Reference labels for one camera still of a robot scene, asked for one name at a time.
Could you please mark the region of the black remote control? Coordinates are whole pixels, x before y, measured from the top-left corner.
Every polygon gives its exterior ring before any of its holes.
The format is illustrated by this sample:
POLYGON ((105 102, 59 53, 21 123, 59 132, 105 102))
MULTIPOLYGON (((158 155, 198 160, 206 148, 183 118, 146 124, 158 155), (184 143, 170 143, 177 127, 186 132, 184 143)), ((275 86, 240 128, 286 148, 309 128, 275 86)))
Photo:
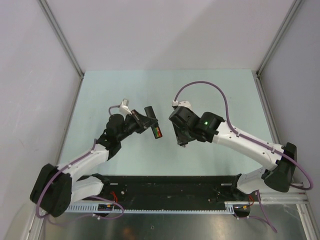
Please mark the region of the black remote control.
POLYGON ((152 130, 152 133, 153 133, 154 138, 155 138, 156 140, 157 140, 157 139, 160 139, 161 137, 160 137, 160 138, 156 138, 156 137, 155 137, 155 134, 154 134, 154 132, 153 132, 153 128, 154 128, 154 127, 160 128, 153 107, 152 107, 152 106, 147 106, 147 107, 144 108, 144 111, 145 111, 147 117, 154 119, 154 123, 151 125, 150 128, 151 128, 151 130, 152 130))

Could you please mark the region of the green AAA battery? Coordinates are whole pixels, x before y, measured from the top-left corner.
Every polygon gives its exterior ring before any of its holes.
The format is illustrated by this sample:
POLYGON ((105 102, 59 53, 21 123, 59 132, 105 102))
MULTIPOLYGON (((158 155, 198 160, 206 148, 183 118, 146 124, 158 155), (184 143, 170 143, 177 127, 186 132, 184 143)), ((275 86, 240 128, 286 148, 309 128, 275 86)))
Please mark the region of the green AAA battery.
POLYGON ((157 127, 154 127, 153 129, 153 133, 155 135, 156 138, 158 138, 160 135, 159 135, 159 129, 157 127))

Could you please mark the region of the red AAA battery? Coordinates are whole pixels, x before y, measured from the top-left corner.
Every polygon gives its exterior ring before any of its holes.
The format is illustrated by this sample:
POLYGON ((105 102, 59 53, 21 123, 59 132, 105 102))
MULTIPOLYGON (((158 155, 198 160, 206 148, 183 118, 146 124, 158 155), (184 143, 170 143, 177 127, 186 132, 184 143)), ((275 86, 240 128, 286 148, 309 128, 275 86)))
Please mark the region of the red AAA battery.
POLYGON ((159 127, 156 128, 156 136, 157 138, 161 138, 163 136, 159 127))

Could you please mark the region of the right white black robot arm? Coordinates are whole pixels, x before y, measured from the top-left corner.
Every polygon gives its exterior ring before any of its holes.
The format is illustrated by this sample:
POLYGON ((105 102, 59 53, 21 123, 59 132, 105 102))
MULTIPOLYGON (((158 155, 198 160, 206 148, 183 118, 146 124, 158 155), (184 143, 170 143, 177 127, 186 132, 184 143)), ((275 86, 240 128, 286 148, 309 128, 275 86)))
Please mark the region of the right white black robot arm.
POLYGON ((189 142, 215 143, 235 150, 259 163, 262 167, 246 174, 238 174, 230 188, 231 196, 242 201, 248 194, 264 187, 287 193, 296 169, 297 147, 268 143, 247 136, 211 112, 201 117, 185 106, 175 107, 169 116, 179 146, 189 142))

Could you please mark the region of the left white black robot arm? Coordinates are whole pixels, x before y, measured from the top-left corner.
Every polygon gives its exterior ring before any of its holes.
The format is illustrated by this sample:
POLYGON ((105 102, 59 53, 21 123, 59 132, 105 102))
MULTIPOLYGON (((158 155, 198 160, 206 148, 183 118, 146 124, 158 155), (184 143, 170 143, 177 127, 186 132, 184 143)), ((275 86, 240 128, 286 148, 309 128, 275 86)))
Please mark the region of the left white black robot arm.
POLYGON ((126 115, 112 114, 99 138, 83 155, 59 165, 44 165, 30 194, 35 204, 36 216, 42 219, 47 215, 59 217, 70 204, 85 198, 105 200, 110 196, 108 180, 100 174, 82 179, 94 167, 109 161, 121 149, 121 142, 133 133, 142 134, 147 129, 157 131, 159 125, 151 106, 144 109, 145 114, 131 110, 126 115))

